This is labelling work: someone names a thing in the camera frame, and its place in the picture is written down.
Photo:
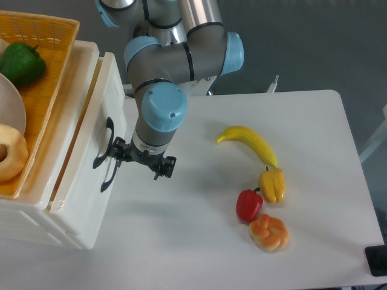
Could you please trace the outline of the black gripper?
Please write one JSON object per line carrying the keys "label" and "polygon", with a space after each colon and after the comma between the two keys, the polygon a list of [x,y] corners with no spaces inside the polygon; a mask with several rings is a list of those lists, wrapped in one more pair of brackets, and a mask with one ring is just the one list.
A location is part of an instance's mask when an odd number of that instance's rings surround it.
{"label": "black gripper", "polygon": [[117,169],[122,162],[135,162],[147,166],[155,173],[154,180],[159,177],[170,178],[173,174],[177,158],[174,156],[164,157],[168,144],[162,146],[151,146],[140,140],[132,139],[130,145],[121,137],[116,137],[112,142],[112,148],[108,156],[115,159],[112,175],[105,183],[112,183]]}

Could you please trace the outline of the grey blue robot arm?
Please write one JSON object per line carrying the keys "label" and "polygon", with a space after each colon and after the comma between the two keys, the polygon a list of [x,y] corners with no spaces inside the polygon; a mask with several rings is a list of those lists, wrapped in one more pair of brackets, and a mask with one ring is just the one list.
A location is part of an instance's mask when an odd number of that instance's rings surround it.
{"label": "grey blue robot arm", "polygon": [[97,1],[96,6],[109,27],[146,21],[159,30],[183,32],[170,44],[147,31],[125,46],[138,119],[129,143],[111,135],[106,152],[93,162],[94,167],[106,158],[115,159],[117,166],[136,162],[156,177],[171,177],[176,159],[164,153],[187,109],[180,84],[239,70],[244,63],[242,40],[225,30],[216,1]]}

